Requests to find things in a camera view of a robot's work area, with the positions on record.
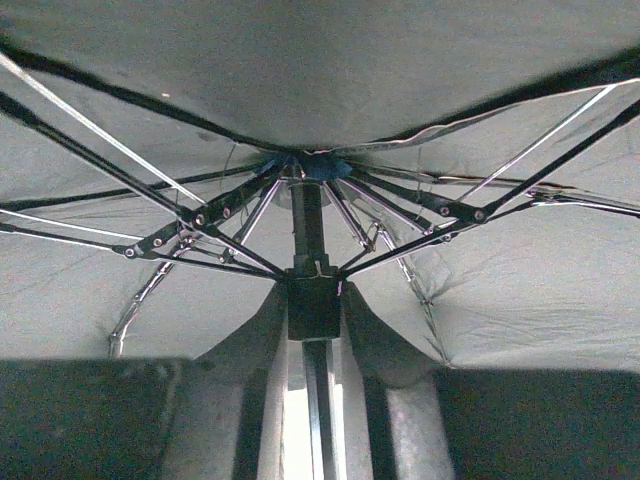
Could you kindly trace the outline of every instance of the black canopy edge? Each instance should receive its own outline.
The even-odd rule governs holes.
[[[252,172],[256,168],[260,167],[261,165],[262,164],[254,164],[254,165],[248,165],[248,166],[237,167],[237,168],[229,168],[224,172],[212,172],[212,173],[203,173],[200,175],[192,175],[189,177],[177,178],[176,181],[182,185],[187,185],[190,183],[198,183],[198,182],[204,182],[207,180],[215,180],[223,177],[231,177],[233,175],[238,175],[241,173]],[[153,190],[163,190],[170,187],[171,185],[169,185],[166,182],[158,182],[158,183],[149,185],[149,188],[152,188]],[[72,195],[68,197],[16,200],[16,201],[11,201],[6,203],[0,203],[0,208],[4,208],[6,210],[11,210],[14,212],[19,212],[21,210],[29,210],[32,208],[54,207],[58,205],[82,202],[86,200],[100,200],[100,199],[108,199],[112,197],[121,197],[123,195],[127,195],[130,197],[137,196],[128,188],[120,188],[117,190],[87,193],[84,195]]]
[[[534,83],[512,89],[453,115],[406,130],[392,137],[380,138],[359,145],[337,147],[330,151],[336,155],[362,155],[375,151],[417,146],[486,120],[523,102],[585,88],[621,83],[638,77],[640,77],[640,45],[623,50],[612,57],[541,78]],[[439,126],[444,128],[432,135],[428,135],[428,132],[425,131]]]
[[[125,103],[136,105],[138,107],[157,113],[158,115],[169,117],[173,120],[177,120],[188,125],[193,125],[203,130],[215,133],[216,135],[221,135],[233,142],[250,145],[260,150],[268,150],[273,152],[291,153],[294,151],[291,148],[282,147],[280,145],[275,145],[269,142],[263,142],[261,140],[238,134],[205,118],[202,118],[169,103],[163,102],[152,96],[139,93],[128,88],[112,85],[101,79],[97,75],[80,70],[79,68],[68,63],[22,50],[14,46],[6,37],[0,36],[0,50],[2,50],[5,55],[10,57],[14,62],[16,62],[23,68],[47,73],[56,77],[65,78],[79,85],[83,85],[102,93],[106,93],[107,95],[117,98],[118,100],[121,100]]]

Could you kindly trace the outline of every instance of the metal shaft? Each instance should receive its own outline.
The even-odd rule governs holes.
[[[333,352],[331,341],[303,342],[311,460],[314,480],[336,480],[336,452],[333,444]]]
[[[294,270],[299,275],[313,275],[317,271],[316,261],[322,267],[329,263],[324,250],[320,185],[298,181],[290,188],[295,241]]]
[[[290,187],[295,239],[294,273],[308,278],[317,274],[318,265],[324,271],[329,263],[324,250],[321,187],[318,183],[304,181],[295,181]],[[309,404],[313,478],[336,480],[331,340],[304,341],[302,351]]]

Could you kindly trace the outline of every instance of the silver rib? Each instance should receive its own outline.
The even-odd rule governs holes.
[[[398,245],[396,244],[395,240],[391,236],[391,233],[386,229],[386,227],[382,224],[379,224],[378,231],[380,233],[380,236],[382,237],[382,240],[387,245],[387,248],[389,249],[389,251],[395,250]],[[434,341],[431,341],[430,339],[427,339],[427,341],[433,347],[433,349],[436,352],[438,352],[438,354],[442,357],[442,359],[445,362],[449,363],[449,359],[444,351],[444,348],[442,347],[442,343],[440,342],[440,339],[438,338],[438,334],[436,332],[436,325],[435,325],[435,322],[433,321],[431,311],[429,309],[430,302],[422,293],[422,289],[420,288],[420,285],[418,285],[418,282],[416,279],[416,274],[413,272],[411,267],[407,265],[407,262],[404,258],[398,258],[397,261],[398,261],[398,265],[400,265],[400,268],[402,269],[402,273],[406,277],[407,282],[411,287],[411,290],[413,291],[414,295],[420,302],[420,305],[422,305],[422,307],[425,309],[425,315],[427,318],[426,323],[434,339]]]
[[[109,133],[104,131],[102,128],[100,128],[98,125],[96,125],[94,122],[92,122],[87,117],[82,115],[75,108],[73,108],[71,105],[69,105],[67,102],[62,100],[55,93],[53,93],[51,90],[49,90],[43,84],[38,82],[35,78],[33,78],[31,75],[29,75],[27,72],[25,72],[22,68],[20,68],[20,66],[17,63],[15,63],[13,60],[11,60],[9,57],[4,55],[3,53],[0,53],[0,65],[2,65],[4,68],[6,68],[9,72],[11,72],[13,75],[18,77],[20,80],[22,80],[25,84],[30,86],[36,92],[41,94],[47,100],[52,102],[54,105],[56,105],[57,107],[61,108],[67,114],[72,116],[75,120],[77,120],[82,125],[87,127],[93,133],[95,133],[96,135],[98,135],[99,137],[104,139],[106,142],[111,144],[113,147],[115,147],[118,150],[120,150],[123,154],[125,154],[127,157],[129,157],[134,162],[136,162],[138,165],[141,165],[142,167],[144,167],[145,169],[147,169],[148,171],[153,173],[158,178],[164,180],[169,185],[171,185],[176,190],[180,191],[180,193],[184,194],[185,196],[189,197],[190,199],[195,200],[196,202],[199,202],[202,205],[206,204],[206,202],[203,199],[201,199],[200,197],[198,197],[195,193],[193,193],[190,190],[188,190],[187,188],[183,187],[178,182],[176,182],[174,179],[169,177],[167,174],[165,174],[164,172],[162,172],[158,168],[156,168],[153,165],[151,165],[149,162],[147,162],[144,158],[142,158],[140,155],[135,153],[129,147],[127,147],[126,145],[124,145],[123,143],[118,141],[112,135],[110,135]]]
[[[186,254],[194,243],[193,238],[187,238],[179,242],[169,255],[173,258],[180,258]],[[127,329],[131,323],[135,320],[142,302],[149,296],[149,294],[167,277],[169,272],[176,266],[175,263],[163,262],[156,269],[152,277],[144,284],[144,286],[138,290],[133,296],[129,308],[120,318],[120,321],[113,329],[113,332],[109,335],[109,356],[111,358],[118,358],[122,356],[124,349],[124,338],[127,335]]]
[[[538,148],[540,145],[542,145],[544,142],[546,142],[553,135],[558,133],[560,130],[562,130],[564,127],[569,125],[572,121],[574,121],[576,118],[578,118],[584,112],[589,110],[589,108],[591,108],[596,103],[598,103],[600,100],[602,100],[607,94],[609,94],[616,87],[617,87],[617,85],[614,84],[614,85],[609,85],[609,86],[605,87],[604,89],[602,89],[600,92],[598,92],[598,94],[596,96],[591,98],[588,102],[586,102],[584,105],[582,105],[580,108],[578,108],[575,112],[573,112],[571,115],[569,115],[564,120],[562,120],[560,123],[558,123],[551,130],[547,131],[544,135],[542,135],[535,142],[533,142],[527,148],[525,148],[520,153],[518,153],[518,155],[513,157],[507,163],[502,165],[499,169],[497,169],[495,172],[493,172],[491,175],[489,175],[487,178],[485,178],[478,185],[476,185],[471,190],[469,190],[468,192],[466,192],[462,196],[460,196],[456,201],[462,202],[463,200],[469,198],[471,195],[473,195],[475,192],[477,192],[481,188],[487,186],[489,183],[491,183],[491,181],[493,181],[494,179],[496,179],[497,177],[502,175],[509,168],[511,168],[516,163],[518,163],[520,160],[522,160],[524,157],[529,155],[531,152],[533,152],[536,148]]]
[[[528,197],[536,200],[533,205],[540,207],[559,206],[559,205],[577,205],[581,207],[597,208],[599,210],[607,210],[610,212],[628,213],[640,216],[640,206],[630,203],[619,202],[617,200],[609,200],[596,195],[588,194],[564,194],[558,193],[554,195],[546,195],[543,192],[533,191],[527,194]]]
[[[440,241],[449,241],[451,240],[452,234],[462,233],[464,231],[470,230],[472,228],[477,227],[478,225],[467,225],[464,224],[461,228],[457,227],[457,224],[462,224],[460,220],[455,220],[451,225],[447,227],[439,226],[433,233],[427,235],[423,239],[414,240],[414,242],[410,242],[413,246],[408,247],[409,244],[399,247],[399,252],[390,251],[385,253],[384,255],[380,255],[378,258],[374,258],[369,260],[368,262],[364,262],[361,265],[357,265],[353,268],[347,269],[344,274],[346,277],[357,275],[362,272],[366,272],[371,270],[372,268],[377,268],[382,265],[386,265],[387,263],[393,262],[394,260],[398,260],[399,258],[404,258],[408,255],[412,255],[426,248],[432,248],[436,245],[436,242]]]
[[[372,194],[369,194],[369,192],[361,189],[358,185],[356,185],[356,184],[354,184],[352,182],[345,182],[344,180],[340,180],[340,182],[342,182],[343,184],[347,185],[349,188],[351,188],[354,191],[356,191],[363,198],[366,198],[370,202],[373,202],[373,203],[375,203],[377,205],[380,205],[388,213],[390,213],[391,215],[396,217],[398,220],[400,220],[401,222],[403,222],[406,225],[408,225],[409,227],[411,227],[413,230],[416,230],[416,231],[420,232],[421,234],[425,233],[425,230],[424,230],[424,228],[422,228],[421,225],[419,225],[418,223],[414,222],[410,218],[407,218],[405,215],[402,215],[401,213],[397,212],[395,210],[395,208],[394,208],[393,203],[390,202],[389,200],[387,200],[382,195],[380,195],[378,193],[373,193],[373,191],[372,191]]]
[[[39,238],[42,240],[49,240],[51,242],[66,243],[67,245],[79,245],[81,247],[95,248],[96,250],[103,250],[105,252],[113,252],[113,245],[107,245],[106,243],[92,242],[90,240],[82,240],[79,238],[57,235],[55,233],[37,232],[35,230],[16,227],[15,225],[9,225],[6,223],[0,223],[0,233]]]
[[[354,238],[358,239],[358,243],[360,243],[362,247],[371,250],[371,240],[367,236],[366,232],[362,229],[362,225],[358,223],[351,211],[344,204],[342,199],[343,195],[342,192],[338,190],[338,185],[336,185],[334,182],[325,182],[324,187],[324,191],[327,194],[327,197],[329,197],[329,200],[331,201],[333,206],[336,207],[336,210],[338,210],[340,217],[342,217],[344,223],[347,224],[347,227],[351,231],[351,234],[354,236]]]
[[[438,185],[446,185],[446,186],[466,186],[466,187],[475,187],[479,185],[484,178],[472,178],[472,177],[455,177],[450,175],[445,175],[437,178]],[[522,180],[515,179],[506,179],[506,178],[496,178],[491,182],[490,187],[495,188],[504,188],[511,189],[513,187],[517,187],[522,183]],[[558,192],[560,190],[571,190],[574,187],[568,185],[554,185],[554,184],[538,184],[536,186],[537,190],[547,191],[547,192]]]
[[[238,232],[233,236],[233,239],[236,242],[238,242],[240,245],[244,245],[247,239],[249,238],[249,236],[251,235],[251,233],[253,232],[254,228],[262,218],[262,215],[264,214],[265,210],[273,200],[273,197],[278,192],[278,188],[280,187],[281,183],[282,183],[282,180],[275,181],[275,183],[271,186],[271,188],[269,188],[269,191],[267,192],[267,194],[264,197],[260,198],[260,200],[258,201],[258,204],[251,211],[244,225],[242,225],[242,227],[240,227]],[[229,259],[232,256],[235,256],[237,253],[238,252],[236,252],[231,248],[226,248],[222,253],[222,255],[220,255],[220,261],[222,263],[227,263]]]
[[[126,238],[129,240],[140,241],[144,237],[136,237],[135,235],[127,235],[124,233],[110,232],[109,230],[101,230],[99,228],[83,227],[81,225],[73,225],[71,223],[59,222],[57,220],[50,220],[48,218],[34,217],[33,215],[27,215],[25,213],[12,212],[11,210],[5,210],[0,208],[0,213],[10,215],[12,217],[23,218],[25,220],[32,220],[34,222],[47,223],[49,225],[55,225],[57,227],[71,228],[73,230],[80,230],[82,232],[97,233],[100,235],[109,235],[112,237]]]

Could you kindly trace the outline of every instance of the umbrella canopy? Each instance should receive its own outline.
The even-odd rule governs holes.
[[[313,152],[334,149],[333,157],[359,171],[452,200],[518,160],[465,198],[483,206],[597,132],[639,95],[640,10],[631,0],[615,7],[486,1],[473,8],[455,1],[194,0],[179,7],[9,1],[2,18],[8,62],[25,67],[171,179],[186,179],[193,197],[204,201],[252,178],[243,167],[274,152],[304,151],[313,162],[320,158]],[[161,180],[15,71],[0,75],[4,94],[47,124],[146,184]],[[144,198],[108,193],[117,184],[102,172],[23,124],[0,121],[2,222],[69,234],[7,213],[21,212],[146,237],[175,220]],[[637,370],[637,221],[620,212],[637,211],[633,204],[640,203],[639,148],[638,123],[627,122],[545,178],[534,192],[540,206],[406,257],[404,273],[394,262],[353,279],[382,319],[446,365]],[[362,191],[340,187],[362,228],[374,224],[371,237],[384,225],[377,251],[421,236]],[[387,190],[378,192],[434,225],[449,217]],[[162,193],[198,206],[175,188]],[[246,243],[281,269],[293,255],[287,194],[282,187]],[[589,202],[614,207],[584,208]],[[221,227],[229,236],[251,208],[241,210]],[[338,211],[324,210],[327,252],[332,264],[344,264],[362,247]],[[157,269],[39,238],[1,240],[7,357],[106,355],[106,337]],[[210,240],[198,242],[222,252]],[[124,351],[197,357],[250,318],[272,283],[178,266],[141,305]]]

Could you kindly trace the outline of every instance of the black rib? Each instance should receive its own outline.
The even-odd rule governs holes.
[[[258,168],[261,165],[262,164],[247,165],[245,167],[230,168],[224,172],[212,172],[212,173],[203,173],[201,175],[192,175],[189,177],[177,178],[176,182],[178,182],[181,185],[188,185],[190,183],[204,182],[206,180],[215,180],[216,178],[221,178],[223,176],[231,177],[233,175],[238,175],[240,173],[253,172],[256,168]],[[158,183],[149,185],[149,188],[153,190],[163,190],[170,187],[171,185],[169,185],[167,182],[158,182]],[[4,208],[6,210],[12,210],[14,212],[19,212],[21,210],[29,210],[31,208],[54,207],[56,205],[65,205],[67,203],[82,202],[85,200],[99,200],[99,199],[111,198],[111,197],[120,197],[122,195],[137,196],[128,188],[120,188],[117,190],[107,190],[105,192],[87,193],[85,195],[72,195],[68,197],[16,200],[13,202],[0,203],[0,208]]]
[[[34,112],[26,108],[14,98],[5,94],[4,92],[0,92],[0,111],[11,120],[24,126],[25,128],[33,130],[44,136],[45,138],[51,140],[52,142],[65,148],[69,152],[73,153],[76,158],[99,170],[116,182],[128,187],[138,195],[145,197],[147,200],[154,203],[158,207],[170,212],[173,215],[177,215],[180,218],[188,213],[188,209],[186,209],[185,207],[182,207],[177,203],[169,200],[167,197],[158,193],[156,190],[150,189],[147,184],[138,180],[136,177],[130,175],[107,159],[101,157],[93,150],[85,147],[80,142],[77,142],[73,138],[69,137],[64,132],[48,124],[40,117],[38,117]]]
[[[551,162],[549,165],[545,166],[539,172],[535,173],[525,181],[523,181],[520,185],[515,187],[513,190],[507,192],[505,195],[500,197],[499,199],[485,205],[484,211],[487,215],[493,215],[499,208],[506,205],[508,202],[516,198],[518,195],[525,193],[532,187],[535,187],[538,183],[544,180],[546,177],[551,175],[553,172],[558,170],[560,167],[570,162],[578,155],[580,155],[585,150],[588,150],[600,140],[608,136],[611,132],[617,130],[630,123],[634,119],[636,119],[640,115],[640,100],[632,104],[630,107],[626,108],[622,113],[620,113],[616,118],[607,123],[600,130],[591,134],[589,137],[585,138],[578,145],[573,147],[571,150],[566,152],[564,155],[558,157],[556,160]]]

